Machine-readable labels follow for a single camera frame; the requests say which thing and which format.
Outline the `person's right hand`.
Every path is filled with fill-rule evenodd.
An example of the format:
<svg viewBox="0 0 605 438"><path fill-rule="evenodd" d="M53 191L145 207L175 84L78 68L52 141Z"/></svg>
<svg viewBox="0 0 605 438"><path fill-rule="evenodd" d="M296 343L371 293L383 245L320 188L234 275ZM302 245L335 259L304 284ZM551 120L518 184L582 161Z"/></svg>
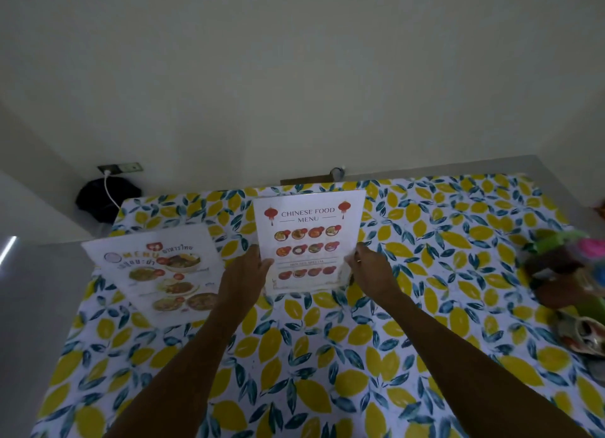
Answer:
<svg viewBox="0 0 605 438"><path fill-rule="evenodd" d="M357 243L352 254L359 254L359 274L353 277L361 290L377 305L387 310L403 293L393 276L386 257Z"/></svg>

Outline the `person's left hand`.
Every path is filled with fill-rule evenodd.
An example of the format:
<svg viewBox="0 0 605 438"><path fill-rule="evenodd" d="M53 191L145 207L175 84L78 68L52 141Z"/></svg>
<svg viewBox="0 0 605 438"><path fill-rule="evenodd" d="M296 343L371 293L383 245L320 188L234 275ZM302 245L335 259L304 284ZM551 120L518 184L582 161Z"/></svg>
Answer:
<svg viewBox="0 0 605 438"><path fill-rule="evenodd" d="M262 260L259 245L252 244L223 273L217 305L223 314L238 324L244 320L264 289L268 272L259 271Z"/></svg>

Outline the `clear stand with lantern menu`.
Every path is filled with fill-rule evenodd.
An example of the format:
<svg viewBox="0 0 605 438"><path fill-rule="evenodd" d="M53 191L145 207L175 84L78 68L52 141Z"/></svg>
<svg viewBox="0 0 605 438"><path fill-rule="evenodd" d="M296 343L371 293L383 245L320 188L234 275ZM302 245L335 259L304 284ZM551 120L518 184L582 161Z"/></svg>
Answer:
<svg viewBox="0 0 605 438"><path fill-rule="evenodd" d="M253 202L261 259L273 259L264 293L306 293L346 286L345 258L358 243L366 191L310 192Z"/></svg>

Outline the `person's right forearm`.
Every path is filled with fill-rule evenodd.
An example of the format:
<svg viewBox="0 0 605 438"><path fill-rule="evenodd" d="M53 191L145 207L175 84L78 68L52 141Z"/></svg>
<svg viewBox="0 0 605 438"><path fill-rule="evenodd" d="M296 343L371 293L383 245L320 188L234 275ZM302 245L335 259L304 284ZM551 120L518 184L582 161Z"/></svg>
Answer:
<svg viewBox="0 0 605 438"><path fill-rule="evenodd" d="M417 308L397 287L374 300L403 329L471 438L590 438L565 412Z"/></svg>

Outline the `person's left forearm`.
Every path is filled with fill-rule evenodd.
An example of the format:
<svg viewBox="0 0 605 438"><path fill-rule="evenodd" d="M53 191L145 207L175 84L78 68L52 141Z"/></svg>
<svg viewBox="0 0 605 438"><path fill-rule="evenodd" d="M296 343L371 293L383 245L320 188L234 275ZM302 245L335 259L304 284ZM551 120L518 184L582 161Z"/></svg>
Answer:
<svg viewBox="0 0 605 438"><path fill-rule="evenodd" d="M196 336L134 397L103 438L195 438L223 354L254 303L217 304Z"/></svg>

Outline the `brown wooden board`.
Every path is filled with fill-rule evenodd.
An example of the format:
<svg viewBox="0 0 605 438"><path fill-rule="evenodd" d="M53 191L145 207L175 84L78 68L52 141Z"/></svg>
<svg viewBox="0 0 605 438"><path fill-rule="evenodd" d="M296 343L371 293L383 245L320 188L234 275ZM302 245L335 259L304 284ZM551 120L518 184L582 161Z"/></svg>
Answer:
<svg viewBox="0 0 605 438"><path fill-rule="evenodd" d="M288 186L288 185L296 186L296 185L301 185L301 184L305 185L305 184L319 184L319 183L333 183L333 182L334 182L334 179L330 174L304 176L304 177L280 180L280 184L282 186Z"/></svg>

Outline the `lemon print tablecloth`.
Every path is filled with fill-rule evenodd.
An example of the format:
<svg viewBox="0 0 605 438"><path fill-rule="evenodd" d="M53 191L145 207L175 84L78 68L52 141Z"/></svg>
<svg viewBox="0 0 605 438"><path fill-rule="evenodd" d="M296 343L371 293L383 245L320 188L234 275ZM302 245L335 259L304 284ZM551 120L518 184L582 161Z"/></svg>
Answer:
<svg viewBox="0 0 605 438"><path fill-rule="evenodd" d="M605 388L549 328L521 253L570 229L528 176L299 184L126 200L112 235L203 222L230 262L256 241L252 199L365 189L358 241L389 258L416 305L605 438ZM152 326L95 272L32 438L101 438L204 320ZM434 375L354 284L259 299L232 336L199 436L460 438Z"/></svg>

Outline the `white menu sheet with food photos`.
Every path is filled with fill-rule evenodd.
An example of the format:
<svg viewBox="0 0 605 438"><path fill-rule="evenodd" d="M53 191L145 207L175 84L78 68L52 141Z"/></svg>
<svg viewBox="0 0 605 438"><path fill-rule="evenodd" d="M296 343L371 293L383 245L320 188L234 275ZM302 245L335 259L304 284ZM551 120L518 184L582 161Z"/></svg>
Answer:
<svg viewBox="0 0 605 438"><path fill-rule="evenodd" d="M206 320L224 262L204 224L85 241L82 248L154 327Z"/></svg>

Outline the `black bag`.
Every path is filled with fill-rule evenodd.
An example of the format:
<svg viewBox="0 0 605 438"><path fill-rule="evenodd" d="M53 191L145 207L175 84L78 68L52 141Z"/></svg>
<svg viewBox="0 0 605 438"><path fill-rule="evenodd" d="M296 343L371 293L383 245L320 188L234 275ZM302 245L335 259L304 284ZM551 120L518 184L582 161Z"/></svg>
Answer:
<svg viewBox="0 0 605 438"><path fill-rule="evenodd" d="M97 222L113 224L122 203L142 196L142 190L129 180L108 176L87 182L76 196L79 210L89 213Z"/></svg>

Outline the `green plastic toy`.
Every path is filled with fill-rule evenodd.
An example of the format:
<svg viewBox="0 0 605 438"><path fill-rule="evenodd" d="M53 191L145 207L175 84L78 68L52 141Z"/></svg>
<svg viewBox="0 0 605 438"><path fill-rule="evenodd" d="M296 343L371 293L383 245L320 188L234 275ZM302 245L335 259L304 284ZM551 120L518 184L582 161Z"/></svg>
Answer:
<svg viewBox="0 0 605 438"><path fill-rule="evenodd" d="M576 242L582 238L589 238L589 234L580 230L562 230L553 232L540 233L536 237L534 243L535 252L542 254L547 251L556 249L565 243Z"/></svg>

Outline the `pink plastic toy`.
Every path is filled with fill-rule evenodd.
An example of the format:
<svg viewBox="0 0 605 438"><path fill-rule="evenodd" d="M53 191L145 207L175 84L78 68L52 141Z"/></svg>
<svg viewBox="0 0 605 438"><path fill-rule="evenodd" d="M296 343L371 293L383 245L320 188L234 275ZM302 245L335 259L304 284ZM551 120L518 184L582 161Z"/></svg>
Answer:
<svg viewBox="0 0 605 438"><path fill-rule="evenodd" d="M580 274L589 287L605 288L605 240L580 238L565 245L571 259L571 274Z"/></svg>

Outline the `wall power socket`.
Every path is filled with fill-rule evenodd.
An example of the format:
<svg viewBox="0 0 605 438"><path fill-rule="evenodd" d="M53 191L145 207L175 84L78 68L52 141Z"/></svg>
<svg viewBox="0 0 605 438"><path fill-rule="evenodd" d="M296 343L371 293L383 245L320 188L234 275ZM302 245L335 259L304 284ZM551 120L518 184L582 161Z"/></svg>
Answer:
<svg viewBox="0 0 605 438"><path fill-rule="evenodd" d="M119 175L143 171L143 167L138 162L123 164L105 164L100 165L97 168L104 175Z"/></svg>

